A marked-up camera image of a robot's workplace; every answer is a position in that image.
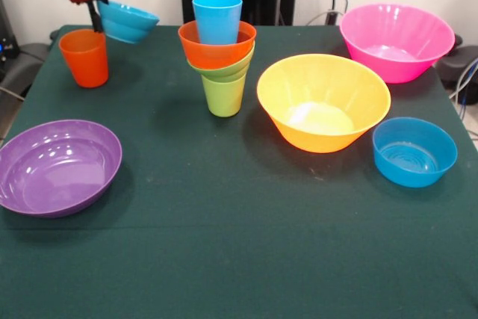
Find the dark green table cover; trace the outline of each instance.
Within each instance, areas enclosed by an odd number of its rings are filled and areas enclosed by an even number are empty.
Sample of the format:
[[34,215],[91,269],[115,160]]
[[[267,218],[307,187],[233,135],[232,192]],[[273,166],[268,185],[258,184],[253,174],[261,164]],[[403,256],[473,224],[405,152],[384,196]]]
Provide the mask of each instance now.
[[478,318],[478,156],[435,70],[390,86],[389,117],[433,121],[459,148],[440,182],[414,190],[377,172],[370,132],[334,154],[302,152],[258,104],[273,62],[347,56],[336,27],[259,27],[229,119],[208,112],[176,32],[109,40],[111,77],[94,90],[52,50],[10,137],[93,120],[124,158],[77,215],[0,210],[1,319]]

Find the purple bowl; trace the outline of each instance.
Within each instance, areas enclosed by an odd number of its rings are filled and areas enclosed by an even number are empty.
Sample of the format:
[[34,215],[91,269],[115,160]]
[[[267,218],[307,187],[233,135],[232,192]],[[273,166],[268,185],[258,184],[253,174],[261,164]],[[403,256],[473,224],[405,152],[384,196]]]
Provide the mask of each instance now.
[[98,123],[30,128],[0,149],[0,205],[34,217],[73,214],[105,192],[121,158],[120,140]]

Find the yellow bowl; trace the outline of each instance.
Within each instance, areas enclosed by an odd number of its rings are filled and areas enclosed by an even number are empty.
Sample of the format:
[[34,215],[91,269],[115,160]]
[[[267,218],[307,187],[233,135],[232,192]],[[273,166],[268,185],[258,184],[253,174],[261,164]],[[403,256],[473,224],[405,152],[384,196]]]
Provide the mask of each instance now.
[[259,78],[257,94],[288,142],[318,153],[349,146],[379,123],[391,104],[387,85],[376,73],[325,54],[274,63]]

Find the blue cup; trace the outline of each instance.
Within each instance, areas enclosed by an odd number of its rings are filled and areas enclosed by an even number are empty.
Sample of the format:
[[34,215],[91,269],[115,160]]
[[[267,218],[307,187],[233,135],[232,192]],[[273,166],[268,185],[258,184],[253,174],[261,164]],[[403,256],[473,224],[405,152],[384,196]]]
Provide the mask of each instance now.
[[159,22],[154,14],[115,1],[98,1],[98,10],[106,36],[124,43],[139,43]]
[[202,44],[228,45],[238,41],[242,0],[193,0]]
[[437,182],[456,162],[455,141],[444,130],[413,117],[395,117],[373,132],[375,165],[387,179],[411,188]]

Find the orange bowl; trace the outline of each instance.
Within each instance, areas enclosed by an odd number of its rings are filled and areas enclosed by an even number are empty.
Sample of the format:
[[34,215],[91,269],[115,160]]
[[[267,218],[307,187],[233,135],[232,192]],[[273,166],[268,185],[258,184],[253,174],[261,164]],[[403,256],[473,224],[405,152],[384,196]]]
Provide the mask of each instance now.
[[190,64],[200,69],[213,70],[235,64],[249,54],[256,30],[247,22],[240,22],[236,44],[205,45],[199,41],[196,20],[194,20],[181,26],[178,35]]
[[372,70],[350,59],[285,58],[259,78],[259,102],[281,135],[309,152],[349,146],[388,113],[390,92]]

